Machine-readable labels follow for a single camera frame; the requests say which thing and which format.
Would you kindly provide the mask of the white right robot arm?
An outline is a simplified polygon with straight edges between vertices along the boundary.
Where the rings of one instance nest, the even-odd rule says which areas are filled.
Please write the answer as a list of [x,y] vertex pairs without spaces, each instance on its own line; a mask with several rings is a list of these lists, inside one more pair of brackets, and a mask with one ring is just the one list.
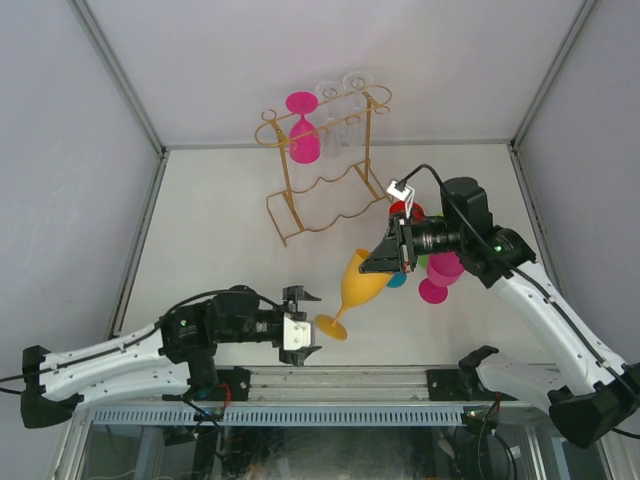
[[363,274],[411,271],[418,257],[454,253],[464,270],[515,310],[556,369],[482,346],[459,362],[468,397],[498,392],[549,415],[572,444],[588,448],[639,409],[639,366],[600,340],[551,283],[515,231],[494,224],[485,190],[470,177],[440,185],[442,213],[413,222],[391,215]]

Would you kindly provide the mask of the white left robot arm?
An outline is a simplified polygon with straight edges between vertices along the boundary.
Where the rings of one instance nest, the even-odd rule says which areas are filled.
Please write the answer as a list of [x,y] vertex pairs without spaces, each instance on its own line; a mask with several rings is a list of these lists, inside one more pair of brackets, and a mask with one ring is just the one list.
[[279,303],[236,285],[196,294],[156,322],[90,347],[29,347],[22,354],[23,425],[47,428],[94,405],[146,397],[209,400],[222,391],[215,365],[222,344],[268,343],[281,363],[301,367],[320,348],[299,307],[315,299],[299,285],[284,288]]

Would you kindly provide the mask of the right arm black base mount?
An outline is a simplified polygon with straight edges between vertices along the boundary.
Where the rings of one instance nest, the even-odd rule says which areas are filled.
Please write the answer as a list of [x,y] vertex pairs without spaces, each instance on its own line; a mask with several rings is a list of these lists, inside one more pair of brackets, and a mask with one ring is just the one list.
[[470,401],[479,392],[477,376],[469,369],[428,369],[426,380],[432,401]]

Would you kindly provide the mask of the green wine glass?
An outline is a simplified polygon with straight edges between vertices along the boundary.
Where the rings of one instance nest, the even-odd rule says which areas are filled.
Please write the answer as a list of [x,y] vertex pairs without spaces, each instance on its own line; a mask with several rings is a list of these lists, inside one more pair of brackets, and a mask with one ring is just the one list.
[[[420,219],[421,222],[429,222],[431,224],[439,224],[441,220],[442,220],[441,215],[436,215],[436,216],[423,215],[422,218]],[[423,270],[425,270],[427,267],[428,260],[429,260],[428,255],[420,255],[417,260],[417,265]]]

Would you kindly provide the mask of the red wine glass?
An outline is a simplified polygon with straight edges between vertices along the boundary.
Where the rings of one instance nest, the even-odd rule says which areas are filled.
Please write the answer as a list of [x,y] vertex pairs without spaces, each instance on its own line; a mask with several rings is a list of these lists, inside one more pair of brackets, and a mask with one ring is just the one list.
[[[402,215],[405,216],[406,209],[403,201],[394,202],[389,208],[389,215]],[[426,218],[423,208],[417,203],[412,204],[410,211],[410,219],[412,223],[422,222]]]

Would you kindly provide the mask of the pink wine glass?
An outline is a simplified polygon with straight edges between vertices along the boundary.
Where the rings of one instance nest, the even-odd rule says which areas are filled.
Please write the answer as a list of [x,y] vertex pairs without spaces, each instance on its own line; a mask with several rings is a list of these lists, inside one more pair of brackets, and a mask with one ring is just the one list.
[[447,299],[448,289],[456,283],[464,273],[458,256],[453,253],[430,255],[426,264],[426,278],[419,284],[421,298],[433,305]]
[[311,164],[320,157],[321,142],[315,130],[315,126],[308,120],[319,101],[317,97],[308,91],[292,93],[286,99],[287,109],[299,116],[289,133],[289,155],[299,164]]

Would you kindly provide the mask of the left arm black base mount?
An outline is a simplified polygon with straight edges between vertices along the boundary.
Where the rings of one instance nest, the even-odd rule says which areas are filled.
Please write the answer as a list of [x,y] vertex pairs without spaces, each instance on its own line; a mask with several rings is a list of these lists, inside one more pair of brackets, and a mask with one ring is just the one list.
[[251,386],[251,371],[241,367],[217,370],[218,383],[215,387],[206,387],[204,392],[196,397],[199,401],[230,400],[244,402],[249,398]]

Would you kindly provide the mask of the blue wine glass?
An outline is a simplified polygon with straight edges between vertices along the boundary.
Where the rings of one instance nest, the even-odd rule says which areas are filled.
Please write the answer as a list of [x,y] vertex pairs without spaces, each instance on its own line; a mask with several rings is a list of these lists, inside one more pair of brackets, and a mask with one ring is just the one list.
[[387,283],[388,288],[399,288],[405,284],[407,280],[406,273],[394,273]]

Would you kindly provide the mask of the orange wine glass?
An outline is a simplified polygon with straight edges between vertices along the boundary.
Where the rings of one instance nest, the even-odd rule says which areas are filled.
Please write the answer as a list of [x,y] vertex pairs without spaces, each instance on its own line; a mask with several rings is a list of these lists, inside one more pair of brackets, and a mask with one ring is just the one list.
[[314,323],[317,329],[331,338],[344,341],[348,333],[340,319],[347,310],[359,307],[373,300],[387,286],[390,273],[361,273],[360,266],[370,252],[357,249],[346,266],[341,283],[341,307],[334,317],[317,315]]

